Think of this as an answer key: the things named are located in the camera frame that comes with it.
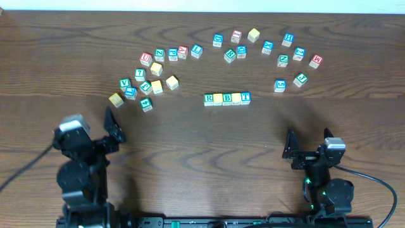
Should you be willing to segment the blue T block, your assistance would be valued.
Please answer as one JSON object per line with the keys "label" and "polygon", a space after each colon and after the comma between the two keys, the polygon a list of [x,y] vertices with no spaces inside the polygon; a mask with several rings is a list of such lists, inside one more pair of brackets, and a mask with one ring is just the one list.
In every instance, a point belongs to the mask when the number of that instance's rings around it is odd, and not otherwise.
{"label": "blue T block", "polygon": [[251,93],[242,92],[241,94],[241,105],[248,105],[251,102]]}

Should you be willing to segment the green B block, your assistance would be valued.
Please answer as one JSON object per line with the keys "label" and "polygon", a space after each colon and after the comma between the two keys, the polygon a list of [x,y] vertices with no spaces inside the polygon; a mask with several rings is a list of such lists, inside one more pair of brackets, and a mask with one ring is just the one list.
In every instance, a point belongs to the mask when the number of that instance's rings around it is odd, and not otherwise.
{"label": "green B block", "polygon": [[222,94],[222,105],[223,106],[230,106],[232,104],[232,94],[231,93],[223,93]]}

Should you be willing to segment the yellow O block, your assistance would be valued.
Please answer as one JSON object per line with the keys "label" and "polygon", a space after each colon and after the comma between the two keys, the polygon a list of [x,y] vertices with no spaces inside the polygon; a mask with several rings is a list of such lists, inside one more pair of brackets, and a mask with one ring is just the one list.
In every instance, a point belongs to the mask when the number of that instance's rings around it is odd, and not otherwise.
{"label": "yellow O block", "polygon": [[223,94],[222,93],[213,94],[213,105],[214,106],[223,105]]}

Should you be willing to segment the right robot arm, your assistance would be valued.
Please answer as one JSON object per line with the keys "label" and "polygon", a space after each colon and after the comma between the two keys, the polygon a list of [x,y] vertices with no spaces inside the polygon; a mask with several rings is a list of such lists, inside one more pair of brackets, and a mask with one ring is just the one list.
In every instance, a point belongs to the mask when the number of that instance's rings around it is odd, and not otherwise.
{"label": "right robot arm", "polygon": [[312,207],[312,212],[305,218],[306,223],[324,225],[330,220],[333,225],[347,227],[346,214],[352,211],[354,185],[330,176],[330,168],[340,163],[346,144],[328,128],[324,129],[323,137],[324,143],[315,151],[304,151],[294,131],[289,129],[282,158],[292,161],[291,169],[305,171],[302,191]]}

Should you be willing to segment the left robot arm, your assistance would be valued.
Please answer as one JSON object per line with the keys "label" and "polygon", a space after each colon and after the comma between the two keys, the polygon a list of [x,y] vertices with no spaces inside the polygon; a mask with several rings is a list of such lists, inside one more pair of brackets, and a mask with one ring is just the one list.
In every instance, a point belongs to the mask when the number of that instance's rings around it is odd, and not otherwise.
{"label": "left robot arm", "polygon": [[117,152],[126,141],[110,107],[107,107],[104,129],[108,133],[92,140],[90,127],[81,114],[62,120],[54,130],[53,147],[68,157],[58,170],[56,182],[65,201],[63,216],[56,221],[57,228],[131,227],[129,213],[115,210],[107,202],[106,155]]}

